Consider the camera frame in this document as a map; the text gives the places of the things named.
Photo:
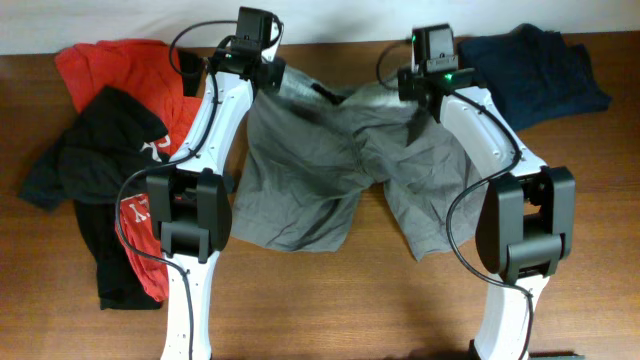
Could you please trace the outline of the grey shorts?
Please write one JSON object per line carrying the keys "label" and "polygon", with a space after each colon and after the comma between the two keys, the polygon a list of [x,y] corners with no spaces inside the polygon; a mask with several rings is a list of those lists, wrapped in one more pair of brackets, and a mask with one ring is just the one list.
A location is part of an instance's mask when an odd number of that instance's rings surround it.
{"label": "grey shorts", "polygon": [[[428,111],[377,84],[328,89],[288,68],[277,93],[256,96],[247,133],[231,233],[272,250],[338,250],[361,193],[379,184],[414,258],[447,252],[449,207],[479,179]],[[483,200],[475,190],[457,207],[457,244],[474,235]]]}

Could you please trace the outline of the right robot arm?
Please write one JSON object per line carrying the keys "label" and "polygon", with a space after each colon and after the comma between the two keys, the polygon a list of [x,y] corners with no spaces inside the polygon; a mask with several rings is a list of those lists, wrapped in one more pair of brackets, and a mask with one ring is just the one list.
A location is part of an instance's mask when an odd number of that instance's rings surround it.
{"label": "right robot arm", "polygon": [[472,359],[528,359],[534,312],[542,291],[572,247],[576,182],[552,168],[516,135],[479,73],[462,69],[447,24],[412,30],[411,65],[397,73],[399,97],[416,101],[460,143],[481,175],[452,202],[453,217],[473,191],[486,190],[475,230],[484,266],[461,264],[488,285],[483,321],[470,341]]}

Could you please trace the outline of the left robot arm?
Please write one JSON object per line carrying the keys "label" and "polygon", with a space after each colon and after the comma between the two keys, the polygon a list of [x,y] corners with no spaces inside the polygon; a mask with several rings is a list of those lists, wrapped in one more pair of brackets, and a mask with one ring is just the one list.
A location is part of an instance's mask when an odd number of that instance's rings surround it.
{"label": "left robot arm", "polygon": [[276,55],[284,25],[275,14],[242,7],[234,23],[234,34],[204,60],[205,91],[186,138],[169,164],[146,178],[168,273],[165,359],[212,357],[212,282],[232,223],[226,159],[257,92],[279,90],[286,67]]}

